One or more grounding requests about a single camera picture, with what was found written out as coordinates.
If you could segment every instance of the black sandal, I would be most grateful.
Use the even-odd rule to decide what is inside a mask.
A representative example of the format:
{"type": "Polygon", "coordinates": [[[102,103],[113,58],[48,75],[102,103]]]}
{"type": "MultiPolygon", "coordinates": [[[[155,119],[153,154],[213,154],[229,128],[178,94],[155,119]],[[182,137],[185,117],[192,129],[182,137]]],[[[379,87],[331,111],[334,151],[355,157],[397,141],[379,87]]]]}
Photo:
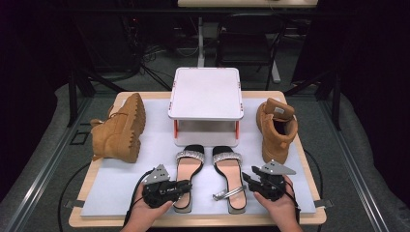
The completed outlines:
{"type": "MultiPolygon", "coordinates": [[[[204,163],[204,147],[202,145],[189,145],[184,151],[177,154],[177,181],[191,180],[198,173],[204,163]]],[[[192,197],[190,192],[185,193],[174,203],[174,210],[180,214],[190,213],[192,197]]]]}
{"type": "Polygon", "coordinates": [[[227,198],[229,214],[243,214],[247,206],[247,186],[242,184],[242,156],[234,153],[228,146],[218,146],[213,150],[213,158],[215,169],[226,179],[227,184],[225,190],[213,195],[214,199],[218,201],[227,198]]]}

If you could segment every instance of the human hand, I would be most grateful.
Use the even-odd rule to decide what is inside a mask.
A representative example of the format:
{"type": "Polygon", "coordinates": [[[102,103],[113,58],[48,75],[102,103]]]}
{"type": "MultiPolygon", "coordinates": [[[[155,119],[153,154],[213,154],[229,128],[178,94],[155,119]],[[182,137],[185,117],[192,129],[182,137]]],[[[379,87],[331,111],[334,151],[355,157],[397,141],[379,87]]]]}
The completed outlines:
{"type": "MultiPolygon", "coordinates": [[[[286,191],[292,196],[295,197],[293,192],[292,181],[285,175],[283,175],[286,184],[286,191]]],[[[296,220],[295,212],[295,203],[293,200],[286,194],[283,195],[277,201],[271,201],[263,197],[259,192],[255,191],[253,193],[256,200],[268,210],[271,219],[277,224],[281,232],[292,231],[298,232],[302,231],[302,228],[299,226],[298,221],[296,220]]]]}
{"type": "Polygon", "coordinates": [[[165,214],[172,206],[172,201],[167,201],[165,204],[158,208],[151,208],[142,199],[142,191],[144,185],[141,184],[136,190],[136,196],[134,201],[137,201],[132,207],[130,219],[126,226],[121,230],[122,232],[145,232],[147,231],[154,221],[165,214]]]}

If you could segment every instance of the tan work boot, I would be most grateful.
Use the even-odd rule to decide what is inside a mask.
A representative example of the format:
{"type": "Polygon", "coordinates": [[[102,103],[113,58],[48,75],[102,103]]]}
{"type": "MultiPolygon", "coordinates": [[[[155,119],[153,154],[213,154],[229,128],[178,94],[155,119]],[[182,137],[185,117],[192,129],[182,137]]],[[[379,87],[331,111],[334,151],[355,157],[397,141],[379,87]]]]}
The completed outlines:
{"type": "Polygon", "coordinates": [[[138,93],[129,96],[118,112],[111,114],[105,122],[91,120],[93,160],[115,158],[136,162],[141,146],[139,135],[144,132],[145,120],[144,103],[138,93]]]}
{"type": "Polygon", "coordinates": [[[262,132],[262,157],[265,162],[286,162],[289,145],[298,132],[295,109],[280,101],[268,98],[259,105],[256,124],[262,132]]]}

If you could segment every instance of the boot sole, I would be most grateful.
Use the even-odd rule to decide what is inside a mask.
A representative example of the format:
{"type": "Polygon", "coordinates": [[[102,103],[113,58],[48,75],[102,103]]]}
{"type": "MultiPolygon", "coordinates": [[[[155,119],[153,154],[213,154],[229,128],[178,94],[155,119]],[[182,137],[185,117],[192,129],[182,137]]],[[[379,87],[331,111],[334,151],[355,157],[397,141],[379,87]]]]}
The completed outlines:
{"type": "Polygon", "coordinates": [[[256,111],[256,126],[259,128],[259,131],[262,132],[262,126],[261,126],[261,122],[260,122],[260,115],[262,114],[262,108],[266,103],[263,102],[259,105],[259,107],[257,108],[256,111]]]}
{"type": "Polygon", "coordinates": [[[134,98],[134,102],[129,109],[127,122],[118,143],[118,154],[124,154],[122,160],[126,162],[136,162],[141,147],[139,136],[144,132],[146,122],[142,98],[139,94],[133,94],[131,98],[134,98]]]}

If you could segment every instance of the white plastic stand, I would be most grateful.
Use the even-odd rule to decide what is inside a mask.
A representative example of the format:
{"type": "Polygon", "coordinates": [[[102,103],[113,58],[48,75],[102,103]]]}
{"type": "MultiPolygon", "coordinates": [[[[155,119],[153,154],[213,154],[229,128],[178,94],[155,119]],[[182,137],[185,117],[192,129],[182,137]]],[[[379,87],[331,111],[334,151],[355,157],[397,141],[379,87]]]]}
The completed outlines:
{"type": "Polygon", "coordinates": [[[244,116],[239,72],[233,68],[179,68],[168,116],[177,146],[237,146],[244,116]]]}

